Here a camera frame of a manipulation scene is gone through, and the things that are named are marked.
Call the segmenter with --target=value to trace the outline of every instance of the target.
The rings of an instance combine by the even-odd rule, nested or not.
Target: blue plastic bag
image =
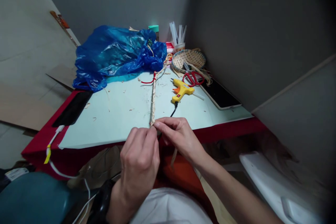
[[[106,76],[160,71],[167,56],[167,46],[155,38],[151,30],[96,28],[76,50],[78,70],[73,87],[97,92],[107,86]]]

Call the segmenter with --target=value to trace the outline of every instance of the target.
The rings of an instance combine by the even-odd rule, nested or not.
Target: red table edge
[[[50,174],[51,176],[64,180],[65,178],[57,175],[49,164],[43,164],[46,156],[46,148],[50,140],[55,134],[57,128],[52,127],[55,120],[61,115],[65,108],[69,105],[72,99],[79,92],[83,90],[74,90],[65,102],[59,107],[55,114],[42,127],[36,136],[30,141],[26,148],[22,151],[22,156],[35,165],[38,169]],[[59,149],[58,145],[61,143],[65,133],[69,127],[66,126],[57,135],[51,145],[51,157],[53,163],[58,170],[69,176],[74,176],[91,158],[98,152],[105,148],[114,145],[123,145],[124,142],[111,143],[106,145],[99,145],[84,149]],[[227,122],[223,124],[214,125],[208,128],[196,129],[194,133],[201,143],[215,142],[225,138],[238,137],[251,133],[261,132],[267,130],[267,127],[256,117],[247,118],[239,121]]]

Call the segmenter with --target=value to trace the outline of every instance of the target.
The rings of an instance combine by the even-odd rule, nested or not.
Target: yellow tag
[[[49,162],[49,159],[50,159],[50,156],[51,156],[50,145],[48,145],[47,148],[48,148],[49,151],[48,151],[47,157],[45,158],[44,164],[47,164]]]

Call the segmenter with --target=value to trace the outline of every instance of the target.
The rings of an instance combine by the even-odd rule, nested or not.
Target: white shirt
[[[173,188],[153,189],[130,224],[212,223],[204,209],[187,194]]]

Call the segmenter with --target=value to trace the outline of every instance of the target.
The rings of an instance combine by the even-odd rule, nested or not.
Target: small bamboo basket
[[[190,50],[182,50],[173,55],[171,60],[171,65],[173,69],[180,73],[186,73],[187,71],[183,69],[183,63],[191,63],[198,69],[202,69],[205,65],[205,56],[200,52],[199,48]]]

